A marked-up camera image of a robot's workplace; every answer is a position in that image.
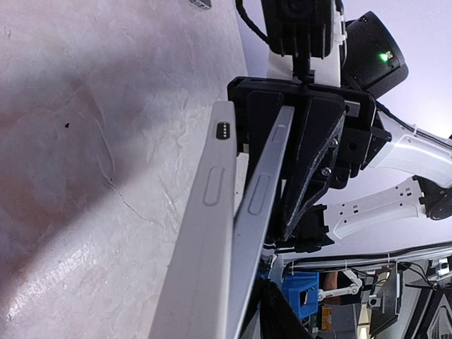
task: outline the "white wall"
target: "white wall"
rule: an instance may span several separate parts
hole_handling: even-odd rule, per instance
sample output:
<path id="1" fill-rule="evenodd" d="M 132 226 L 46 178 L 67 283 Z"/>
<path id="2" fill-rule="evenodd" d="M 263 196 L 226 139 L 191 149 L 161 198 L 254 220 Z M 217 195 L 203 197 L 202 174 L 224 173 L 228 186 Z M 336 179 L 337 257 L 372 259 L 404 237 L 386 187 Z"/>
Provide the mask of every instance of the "white wall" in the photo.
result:
<path id="1" fill-rule="evenodd" d="M 248 11 L 258 17 L 260 1 L 251 4 Z M 450 12 L 452 1 L 392 1 L 344 0 L 347 19 L 358 18 L 372 10 L 385 23 L 405 55 L 410 68 L 408 79 L 381 98 L 398 115 L 421 129 L 438 136 L 452 134 L 452 36 Z M 261 42 L 241 30 L 246 62 L 252 72 L 265 76 Z M 366 169 L 358 178 L 350 180 L 346 189 L 330 190 L 322 202 L 349 201 L 387 189 L 407 175 L 388 169 Z M 340 244 L 326 247 L 319 255 L 336 253 L 364 253 L 399 249 L 434 242 L 452 240 L 452 222 L 432 222 L 427 219 L 405 220 L 372 227 Z"/>

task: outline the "blue bin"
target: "blue bin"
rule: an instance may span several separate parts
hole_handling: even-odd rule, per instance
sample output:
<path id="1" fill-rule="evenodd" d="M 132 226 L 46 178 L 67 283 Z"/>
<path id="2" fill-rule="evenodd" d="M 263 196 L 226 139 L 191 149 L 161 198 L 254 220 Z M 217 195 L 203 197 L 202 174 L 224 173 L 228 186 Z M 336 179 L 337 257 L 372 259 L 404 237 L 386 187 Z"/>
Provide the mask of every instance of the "blue bin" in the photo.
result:
<path id="1" fill-rule="evenodd" d="M 319 273 L 294 272 L 286 275 L 282 293 L 300 320 L 316 314 L 319 308 Z"/>

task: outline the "bolt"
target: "bolt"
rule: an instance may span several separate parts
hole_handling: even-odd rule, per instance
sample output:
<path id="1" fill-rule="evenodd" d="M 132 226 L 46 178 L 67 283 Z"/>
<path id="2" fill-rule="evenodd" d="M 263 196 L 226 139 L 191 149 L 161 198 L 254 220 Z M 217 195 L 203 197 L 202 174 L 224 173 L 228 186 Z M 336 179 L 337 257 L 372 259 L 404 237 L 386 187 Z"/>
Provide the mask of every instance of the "bolt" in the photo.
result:
<path id="1" fill-rule="evenodd" d="M 320 173 L 321 173 L 324 177 L 328 178 L 328 177 L 331 175 L 331 168 L 330 168 L 330 167 L 324 167 L 324 168 L 322 168 L 322 169 L 320 170 Z"/>
<path id="2" fill-rule="evenodd" d="M 330 142 L 330 148 L 336 148 L 338 147 L 339 142 L 338 139 L 334 138 L 331 142 Z"/>

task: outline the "marble surface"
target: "marble surface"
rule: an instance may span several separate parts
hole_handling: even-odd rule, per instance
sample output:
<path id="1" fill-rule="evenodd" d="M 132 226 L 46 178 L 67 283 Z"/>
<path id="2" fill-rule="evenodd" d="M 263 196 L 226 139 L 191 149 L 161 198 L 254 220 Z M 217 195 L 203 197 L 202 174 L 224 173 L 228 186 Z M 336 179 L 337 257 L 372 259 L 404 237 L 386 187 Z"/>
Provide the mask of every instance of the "marble surface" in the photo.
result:
<path id="1" fill-rule="evenodd" d="M 0 338 L 147 338 L 233 1 L 0 3 Z"/>

